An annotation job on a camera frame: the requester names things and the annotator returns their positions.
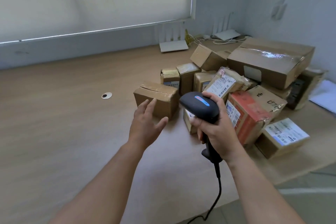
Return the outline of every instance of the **scanner handle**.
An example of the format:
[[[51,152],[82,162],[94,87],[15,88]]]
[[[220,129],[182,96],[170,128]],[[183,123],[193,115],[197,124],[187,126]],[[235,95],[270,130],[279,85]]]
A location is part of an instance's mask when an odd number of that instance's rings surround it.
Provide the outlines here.
[[[212,147],[208,135],[204,132],[203,141],[205,142],[206,148],[202,151],[202,155],[214,164],[221,162],[222,158],[220,157],[218,152]]]

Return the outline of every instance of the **wooden table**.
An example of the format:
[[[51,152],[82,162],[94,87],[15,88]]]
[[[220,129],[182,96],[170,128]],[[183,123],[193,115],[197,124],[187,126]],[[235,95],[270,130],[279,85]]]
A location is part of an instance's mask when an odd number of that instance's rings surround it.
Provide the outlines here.
[[[149,46],[0,71],[0,223],[46,223],[127,141],[137,86],[190,62],[194,49],[161,54]],[[101,99],[105,92],[113,96]],[[311,140],[270,161],[249,151],[274,184],[336,161],[330,113],[309,103],[283,115]],[[140,161],[122,223],[173,224],[208,210],[218,181],[203,148],[180,110]],[[220,168],[217,206],[238,198],[227,165]]]

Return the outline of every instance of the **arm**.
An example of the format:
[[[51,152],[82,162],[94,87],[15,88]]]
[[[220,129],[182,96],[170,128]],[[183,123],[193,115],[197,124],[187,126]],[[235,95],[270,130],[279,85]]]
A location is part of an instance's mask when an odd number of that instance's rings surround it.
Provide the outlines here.
[[[166,126],[168,118],[152,122],[153,99],[139,105],[134,113],[128,142],[97,176],[51,220],[50,224],[120,223],[137,165],[145,149]]]
[[[228,164],[249,224],[296,223],[304,221],[262,174],[238,141],[224,101],[212,93],[203,95],[215,101],[220,110],[218,124],[195,118],[199,139],[206,133],[212,146]]]

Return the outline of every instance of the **black barcode scanner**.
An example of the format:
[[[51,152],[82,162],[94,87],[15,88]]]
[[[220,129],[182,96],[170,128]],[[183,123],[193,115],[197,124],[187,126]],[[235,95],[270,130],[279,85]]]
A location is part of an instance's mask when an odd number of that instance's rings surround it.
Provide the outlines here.
[[[200,92],[189,92],[180,98],[181,105],[191,112],[196,117],[214,124],[218,120],[219,108],[217,104],[210,98],[204,97]],[[219,165],[222,158],[217,151],[212,147],[208,136],[203,132],[203,140],[206,149],[202,151],[202,155],[214,163],[216,168],[216,175],[220,177]]]

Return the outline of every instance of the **white wall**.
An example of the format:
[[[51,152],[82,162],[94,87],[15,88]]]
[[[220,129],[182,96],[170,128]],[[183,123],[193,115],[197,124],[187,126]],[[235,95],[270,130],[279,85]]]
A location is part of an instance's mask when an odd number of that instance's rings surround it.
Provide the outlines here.
[[[249,0],[244,31],[254,37],[316,46],[312,64],[329,70],[336,82],[335,0],[286,0],[280,21],[271,20],[271,9],[279,0]]]
[[[231,26],[242,30],[247,0],[197,0],[196,20],[185,23],[191,34],[211,33],[213,18],[231,17]],[[36,40],[0,46],[0,69],[24,66],[157,44],[154,27],[133,28],[104,33],[93,33]]]

